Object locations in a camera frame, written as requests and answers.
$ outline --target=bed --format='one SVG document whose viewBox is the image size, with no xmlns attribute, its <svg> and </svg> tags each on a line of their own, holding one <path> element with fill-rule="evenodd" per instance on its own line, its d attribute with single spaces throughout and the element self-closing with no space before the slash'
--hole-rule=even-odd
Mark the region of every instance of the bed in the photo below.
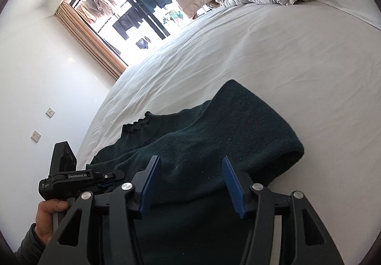
<svg viewBox="0 0 381 265">
<path fill-rule="evenodd" d="M 303 191 L 345 264 L 378 264 L 377 6 L 381 0 L 312 0 L 292 6 L 246 4 L 207 13 L 123 73 L 89 127 L 78 167 L 84 168 L 100 149 L 113 144 L 123 124 L 144 118 L 146 111 L 161 115 L 191 108 L 235 79 L 275 109 L 305 146 L 300 162 L 270 189 Z"/>
</svg>

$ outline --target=blue gripper pad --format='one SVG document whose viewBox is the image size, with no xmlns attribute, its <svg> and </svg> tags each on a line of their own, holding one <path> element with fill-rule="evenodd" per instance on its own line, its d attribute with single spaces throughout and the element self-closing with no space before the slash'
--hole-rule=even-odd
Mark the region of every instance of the blue gripper pad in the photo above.
<svg viewBox="0 0 381 265">
<path fill-rule="evenodd" d="M 239 214 L 241 219 L 244 219 L 247 215 L 244 201 L 245 193 L 227 156 L 222 159 L 222 174 L 224 175 L 234 210 Z"/>
<path fill-rule="evenodd" d="M 161 160 L 158 156 L 152 156 L 146 169 L 137 173 L 132 179 L 135 185 L 135 194 L 139 198 L 139 212 L 143 215 L 148 213 L 155 197 L 155 192 L 158 190 L 161 174 Z"/>
</svg>

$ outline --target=metal screw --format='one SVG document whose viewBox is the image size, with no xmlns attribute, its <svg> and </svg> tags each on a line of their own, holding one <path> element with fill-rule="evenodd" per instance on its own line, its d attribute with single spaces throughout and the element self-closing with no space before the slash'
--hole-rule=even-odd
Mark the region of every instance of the metal screw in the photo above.
<svg viewBox="0 0 381 265">
<path fill-rule="evenodd" d="M 260 183 L 254 183 L 252 187 L 255 191 L 262 191 L 263 190 L 263 185 L 261 185 Z"/>
<path fill-rule="evenodd" d="M 91 197 L 91 192 L 83 192 L 81 198 L 83 200 L 88 200 Z"/>
<path fill-rule="evenodd" d="M 295 191 L 294 192 L 294 197 L 301 200 L 304 197 L 304 194 L 300 191 Z"/>
<path fill-rule="evenodd" d="M 131 190 L 132 189 L 132 183 L 130 183 L 130 182 L 123 183 L 121 185 L 121 189 L 125 190 L 125 191 Z"/>
</svg>

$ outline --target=dark green sweater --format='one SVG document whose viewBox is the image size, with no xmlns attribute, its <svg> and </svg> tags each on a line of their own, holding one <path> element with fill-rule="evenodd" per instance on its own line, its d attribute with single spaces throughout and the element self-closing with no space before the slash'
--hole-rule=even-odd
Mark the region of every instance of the dark green sweater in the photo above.
<svg viewBox="0 0 381 265">
<path fill-rule="evenodd" d="M 222 177 L 224 156 L 268 185 L 303 155 L 292 128 L 249 90 L 228 81 L 215 97 L 172 115 L 123 126 L 120 139 L 88 165 L 121 169 L 130 181 L 152 155 L 162 161 L 155 204 L 136 231 L 146 265 L 239 264 L 248 233 Z"/>
</svg>

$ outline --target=sweater sleeve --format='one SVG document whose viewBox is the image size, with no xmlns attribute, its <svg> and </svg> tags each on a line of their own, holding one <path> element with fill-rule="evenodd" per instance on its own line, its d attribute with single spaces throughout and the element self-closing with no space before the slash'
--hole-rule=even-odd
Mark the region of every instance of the sweater sleeve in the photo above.
<svg viewBox="0 0 381 265">
<path fill-rule="evenodd" d="M 15 253 L 21 265 L 37 265 L 45 249 L 34 231 L 35 227 L 36 223 L 33 223 L 21 242 L 20 248 Z"/>
</svg>

